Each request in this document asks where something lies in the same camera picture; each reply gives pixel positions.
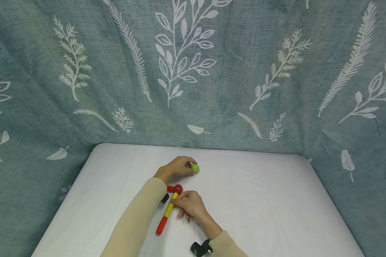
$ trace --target black clip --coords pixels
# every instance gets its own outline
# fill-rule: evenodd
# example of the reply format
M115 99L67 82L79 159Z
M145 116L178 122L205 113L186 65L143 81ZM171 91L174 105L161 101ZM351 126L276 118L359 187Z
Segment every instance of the black clip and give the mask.
M190 251L192 251L193 254L197 257L202 257L207 253L212 254L213 249L209 246L209 242L209 239L206 239L202 245L198 244L197 242L194 242L190 247Z
M169 199L169 194L165 194L165 196L163 197L163 199L161 200L162 203L166 203L166 201Z

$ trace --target red cylinder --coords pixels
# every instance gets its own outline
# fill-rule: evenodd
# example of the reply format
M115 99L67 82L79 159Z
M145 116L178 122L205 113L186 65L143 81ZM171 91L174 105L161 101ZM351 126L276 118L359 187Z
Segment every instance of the red cylinder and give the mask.
M160 221L158 227L157 227L156 235L161 235L162 234L163 229L165 228L166 222L167 222L167 218L163 217L162 220Z

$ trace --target red ball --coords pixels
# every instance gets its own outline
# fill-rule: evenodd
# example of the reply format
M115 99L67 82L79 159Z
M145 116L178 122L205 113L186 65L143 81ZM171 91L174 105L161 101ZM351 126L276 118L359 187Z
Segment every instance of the red ball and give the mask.
M178 195L181 194L183 192L183 187L177 184L176 186L174 186L174 192L177 193Z

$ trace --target gray-blue curtain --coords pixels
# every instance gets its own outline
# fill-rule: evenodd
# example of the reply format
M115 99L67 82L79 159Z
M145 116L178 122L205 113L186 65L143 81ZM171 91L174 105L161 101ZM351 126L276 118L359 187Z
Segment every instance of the gray-blue curtain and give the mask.
M386 0L0 0L0 257L102 142L301 154L386 257Z

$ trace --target wrist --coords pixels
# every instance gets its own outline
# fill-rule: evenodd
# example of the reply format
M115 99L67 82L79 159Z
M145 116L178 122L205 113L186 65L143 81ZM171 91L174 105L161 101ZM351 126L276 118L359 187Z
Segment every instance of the wrist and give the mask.
M204 215L201 219L198 219L197 222L203 229L207 238L209 238L210 240L214 240L223 232L221 227L216 223L216 221L214 221L214 219L210 216L209 213Z
M167 184L169 178L172 176L171 172L169 172L165 167L160 167L156 174L153 176L153 178L158 178L161 181L164 182L164 184Z

